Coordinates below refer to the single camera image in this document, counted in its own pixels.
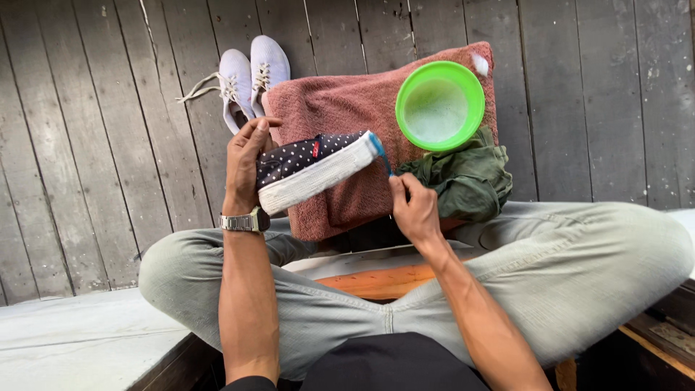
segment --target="watch face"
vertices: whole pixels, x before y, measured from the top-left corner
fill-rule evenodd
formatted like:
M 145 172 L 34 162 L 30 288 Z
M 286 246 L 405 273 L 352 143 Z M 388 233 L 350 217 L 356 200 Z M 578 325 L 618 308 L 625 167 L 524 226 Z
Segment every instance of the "watch face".
M 259 231 L 267 231 L 270 228 L 270 216 L 261 208 L 256 215 L 259 222 Z

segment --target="black shirt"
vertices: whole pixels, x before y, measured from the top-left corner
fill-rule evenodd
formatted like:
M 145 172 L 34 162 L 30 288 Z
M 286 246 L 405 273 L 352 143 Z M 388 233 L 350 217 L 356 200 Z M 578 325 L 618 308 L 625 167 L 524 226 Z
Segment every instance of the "black shirt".
M 275 391 L 262 376 L 240 378 L 222 391 Z M 316 361 L 301 391 L 487 391 L 459 359 L 418 333 L 351 338 Z

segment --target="wristwatch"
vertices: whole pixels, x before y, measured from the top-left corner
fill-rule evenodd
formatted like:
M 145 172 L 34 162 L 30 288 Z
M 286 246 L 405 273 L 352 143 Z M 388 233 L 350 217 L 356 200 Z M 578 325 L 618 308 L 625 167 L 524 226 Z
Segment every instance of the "wristwatch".
M 223 216 L 220 213 L 220 227 L 230 231 L 265 232 L 270 228 L 270 216 L 261 207 L 241 216 Z

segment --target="pants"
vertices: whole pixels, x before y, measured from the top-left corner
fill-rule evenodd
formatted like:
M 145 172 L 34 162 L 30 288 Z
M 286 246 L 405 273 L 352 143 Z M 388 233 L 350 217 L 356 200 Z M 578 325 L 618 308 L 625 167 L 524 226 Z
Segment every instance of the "pants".
M 465 262 L 521 330 L 542 366 L 610 334 L 687 279 L 692 241 L 655 210 L 625 203 L 508 202 L 499 217 L 464 225 L 457 240 L 491 250 Z M 348 338 L 414 331 L 473 361 L 436 280 L 391 304 L 371 303 L 279 266 L 316 252 L 289 222 L 265 233 L 280 321 L 281 377 L 301 380 Z M 220 229 L 176 232 L 147 251 L 142 295 L 218 350 Z

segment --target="white shoelace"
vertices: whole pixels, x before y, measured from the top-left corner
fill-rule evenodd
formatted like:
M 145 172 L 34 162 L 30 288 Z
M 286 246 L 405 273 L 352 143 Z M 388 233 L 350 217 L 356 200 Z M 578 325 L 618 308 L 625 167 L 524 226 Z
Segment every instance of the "white shoelace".
M 270 76 L 268 75 L 270 73 L 269 68 L 269 63 L 259 64 L 259 68 L 256 71 L 256 81 L 254 81 L 254 86 L 252 87 L 254 91 L 258 90 L 259 88 L 266 91 L 268 90 L 268 83 L 270 83 Z
M 219 86 L 211 86 L 199 89 L 200 86 L 205 84 L 206 81 L 212 80 L 214 78 L 218 78 L 224 81 L 224 89 L 222 89 Z M 236 89 L 236 75 L 226 78 L 222 76 L 219 72 L 213 72 L 210 76 L 206 77 L 205 79 L 202 79 L 201 81 L 198 81 L 195 84 L 195 86 L 193 86 L 193 89 L 186 96 L 176 98 L 176 100 L 178 100 L 179 103 L 184 103 L 189 99 L 199 97 L 200 95 L 208 93 L 212 90 L 220 90 L 220 97 L 226 97 L 231 101 L 237 103 L 239 102 L 239 91 Z

